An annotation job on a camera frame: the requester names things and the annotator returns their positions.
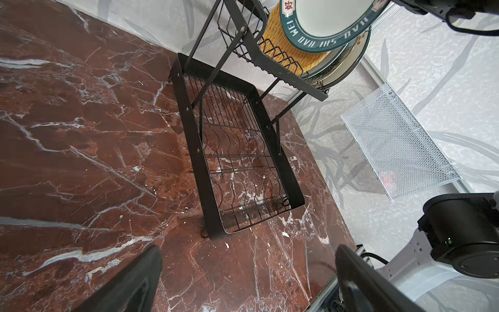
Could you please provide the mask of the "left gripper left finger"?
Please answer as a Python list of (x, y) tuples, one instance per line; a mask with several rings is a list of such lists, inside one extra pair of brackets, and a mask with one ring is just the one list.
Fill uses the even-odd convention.
[(75, 311), (151, 311), (162, 272), (160, 249), (149, 246)]

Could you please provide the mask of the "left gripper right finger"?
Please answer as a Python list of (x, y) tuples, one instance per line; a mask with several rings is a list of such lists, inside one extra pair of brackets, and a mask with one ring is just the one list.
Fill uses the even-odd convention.
[(422, 311), (388, 279), (341, 244), (335, 264), (346, 311)]

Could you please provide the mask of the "black wire dish rack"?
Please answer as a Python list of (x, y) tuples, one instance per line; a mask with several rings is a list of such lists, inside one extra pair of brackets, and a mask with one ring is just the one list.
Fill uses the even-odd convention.
[(216, 66), (179, 54), (172, 66), (204, 224), (201, 236), (221, 239), (301, 207), (304, 195), (281, 145), (280, 119), (270, 117), (265, 93), (223, 71), (237, 55), (319, 100), (326, 92), (259, 48), (269, 13), (259, 1), (216, 1), (206, 24), (216, 22), (226, 43)]

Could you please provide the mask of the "orange woven round plate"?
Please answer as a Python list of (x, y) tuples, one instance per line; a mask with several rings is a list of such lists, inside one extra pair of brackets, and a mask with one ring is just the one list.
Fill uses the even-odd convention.
[(267, 56), (301, 75), (322, 62), (330, 52), (308, 53), (296, 48), (286, 37), (279, 17), (279, 3), (272, 9), (259, 48)]

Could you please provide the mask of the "white plate dark green rim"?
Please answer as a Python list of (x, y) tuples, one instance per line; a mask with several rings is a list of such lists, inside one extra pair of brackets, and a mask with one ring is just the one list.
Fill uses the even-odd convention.
[(287, 40), (308, 53), (340, 48), (362, 35), (389, 0), (284, 0), (278, 17)]

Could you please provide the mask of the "white plate cloud emblem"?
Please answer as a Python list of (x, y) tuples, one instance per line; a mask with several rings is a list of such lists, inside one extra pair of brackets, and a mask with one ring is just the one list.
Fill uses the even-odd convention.
[(311, 79), (312, 77), (320, 74), (326, 68), (331, 66), (344, 53), (344, 51), (349, 47), (350, 47), (350, 44), (346, 44), (346, 45), (341, 46), (338, 49), (334, 49), (334, 50), (330, 51), (326, 55), (326, 57), (322, 61), (320, 61), (316, 66), (314, 66), (312, 69), (304, 72), (301, 75), (301, 78), (303, 78), (304, 80), (308, 80), (308, 79)]

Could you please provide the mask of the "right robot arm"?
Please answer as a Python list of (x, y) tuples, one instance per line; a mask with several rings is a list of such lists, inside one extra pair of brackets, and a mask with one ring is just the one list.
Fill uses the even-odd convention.
[(428, 200), (408, 244), (379, 273), (415, 301), (457, 276), (498, 278), (498, 192), (459, 192)]

